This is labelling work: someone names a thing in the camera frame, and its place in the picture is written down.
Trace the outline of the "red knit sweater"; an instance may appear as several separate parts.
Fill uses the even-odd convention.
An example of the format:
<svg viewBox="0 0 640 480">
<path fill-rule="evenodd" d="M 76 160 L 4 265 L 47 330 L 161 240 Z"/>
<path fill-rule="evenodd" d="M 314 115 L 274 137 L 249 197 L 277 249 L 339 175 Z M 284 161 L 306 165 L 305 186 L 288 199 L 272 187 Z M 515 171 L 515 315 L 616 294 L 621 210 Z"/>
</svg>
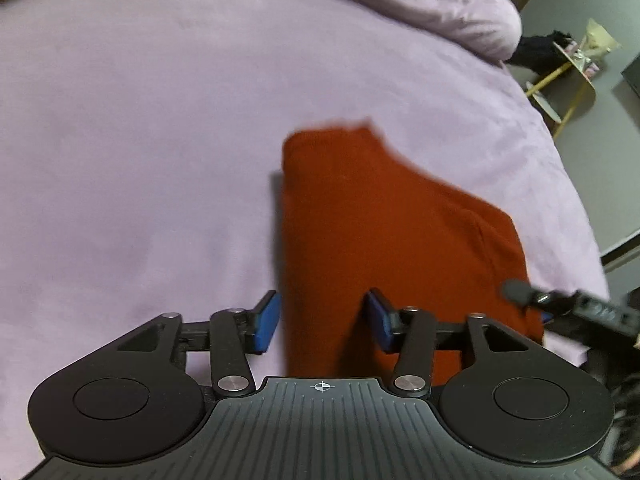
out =
<svg viewBox="0 0 640 480">
<path fill-rule="evenodd" d="M 396 360 L 361 309 L 370 289 L 442 322 L 480 312 L 541 341 L 540 314 L 501 293 L 504 282 L 527 276 L 518 232 L 501 209 L 407 165 L 369 125 L 292 134 L 282 169 L 291 376 L 390 376 Z"/>
</svg>

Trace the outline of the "black clothing pile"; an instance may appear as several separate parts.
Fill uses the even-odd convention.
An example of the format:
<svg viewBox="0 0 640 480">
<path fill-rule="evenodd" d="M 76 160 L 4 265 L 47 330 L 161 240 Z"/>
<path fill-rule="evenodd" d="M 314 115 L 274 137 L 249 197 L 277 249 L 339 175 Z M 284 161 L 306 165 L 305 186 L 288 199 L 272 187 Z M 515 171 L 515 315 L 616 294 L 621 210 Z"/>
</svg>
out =
<svg viewBox="0 0 640 480">
<path fill-rule="evenodd" d="M 547 36 L 523 36 L 506 64 L 528 68 L 537 75 L 548 75 L 563 64 L 564 50 L 573 37 L 555 30 Z"/>
</svg>

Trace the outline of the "yellow side table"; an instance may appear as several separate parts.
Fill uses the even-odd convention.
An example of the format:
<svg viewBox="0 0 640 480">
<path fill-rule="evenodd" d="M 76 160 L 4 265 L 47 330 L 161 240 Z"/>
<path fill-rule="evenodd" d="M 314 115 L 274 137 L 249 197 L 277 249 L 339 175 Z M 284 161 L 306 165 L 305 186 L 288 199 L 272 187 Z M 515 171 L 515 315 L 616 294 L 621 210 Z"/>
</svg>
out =
<svg viewBox="0 0 640 480">
<path fill-rule="evenodd" d="M 596 100 L 593 79 L 600 73 L 600 66 L 585 56 L 575 41 L 566 48 L 555 42 L 553 50 L 560 56 L 561 65 L 536 84 L 528 82 L 525 95 L 544 115 L 556 140 L 582 104 Z"/>
</svg>

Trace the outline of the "wrapped flower bouquet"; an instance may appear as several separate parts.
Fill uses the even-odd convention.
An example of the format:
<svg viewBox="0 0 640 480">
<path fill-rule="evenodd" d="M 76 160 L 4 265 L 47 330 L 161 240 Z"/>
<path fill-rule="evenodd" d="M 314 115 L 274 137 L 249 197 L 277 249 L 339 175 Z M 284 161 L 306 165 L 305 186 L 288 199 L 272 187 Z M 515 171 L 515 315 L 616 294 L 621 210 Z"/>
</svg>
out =
<svg viewBox="0 0 640 480">
<path fill-rule="evenodd" d="M 620 47 L 620 43 L 599 22 L 590 18 L 582 40 L 573 40 L 564 52 L 588 79 L 600 72 L 603 60 Z"/>
</svg>

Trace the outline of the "dark flat panel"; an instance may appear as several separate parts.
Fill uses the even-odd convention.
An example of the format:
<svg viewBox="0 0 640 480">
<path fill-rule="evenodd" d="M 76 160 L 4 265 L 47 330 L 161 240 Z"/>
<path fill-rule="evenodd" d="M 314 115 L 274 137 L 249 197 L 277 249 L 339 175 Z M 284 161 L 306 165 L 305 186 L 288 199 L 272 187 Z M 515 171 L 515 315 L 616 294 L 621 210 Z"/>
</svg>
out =
<svg viewBox="0 0 640 480">
<path fill-rule="evenodd" d="M 623 80 L 636 96 L 640 96 L 640 55 L 637 55 L 622 71 Z"/>
</svg>

